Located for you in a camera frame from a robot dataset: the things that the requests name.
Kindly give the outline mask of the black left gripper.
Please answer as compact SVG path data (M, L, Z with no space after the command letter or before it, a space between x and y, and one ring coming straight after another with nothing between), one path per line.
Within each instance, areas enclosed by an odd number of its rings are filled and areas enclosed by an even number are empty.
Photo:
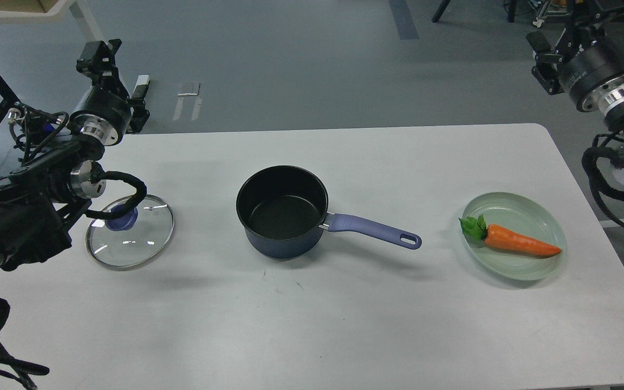
M91 79L92 87L71 113L69 124L80 133L96 138L104 146L120 143L126 131L128 134L141 133L150 118L145 101L151 81L149 74L137 77L127 99L128 104L104 90L125 89L115 62L122 43L120 39L87 42L76 60L76 71Z

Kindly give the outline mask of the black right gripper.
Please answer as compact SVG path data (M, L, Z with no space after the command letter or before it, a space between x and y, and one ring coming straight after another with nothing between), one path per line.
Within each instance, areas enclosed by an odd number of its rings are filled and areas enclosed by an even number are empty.
M622 1L567 1L555 46L540 30L526 35L531 73L548 94L567 92L580 113L624 113L624 50L602 36L602 25L623 13Z

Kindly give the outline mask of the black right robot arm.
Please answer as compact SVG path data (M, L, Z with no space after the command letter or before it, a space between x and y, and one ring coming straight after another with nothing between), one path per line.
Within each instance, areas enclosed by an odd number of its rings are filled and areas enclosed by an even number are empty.
M622 228L604 199L624 202L624 50L603 25L623 13L621 1L567 1L556 44L539 30L526 37L535 60L531 72L542 88L550 95L567 94L581 113L602 114L607 132L595 136L582 167L597 206Z

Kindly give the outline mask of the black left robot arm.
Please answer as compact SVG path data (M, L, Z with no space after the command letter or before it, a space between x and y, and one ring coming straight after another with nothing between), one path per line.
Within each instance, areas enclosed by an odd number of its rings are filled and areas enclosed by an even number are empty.
M82 216L120 222L132 219L146 198L143 181L100 165L106 148L140 133L150 112L144 75L132 92L121 81L115 56L120 39L87 42L76 70L89 91L72 113L47 113L23 103L0 75L0 125L8 123L20 165L0 176L0 270L43 263L72 246L71 228ZM10 304L0 298L0 331ZM18 360L0 342L0 375L35 389L33 375L49 368Z

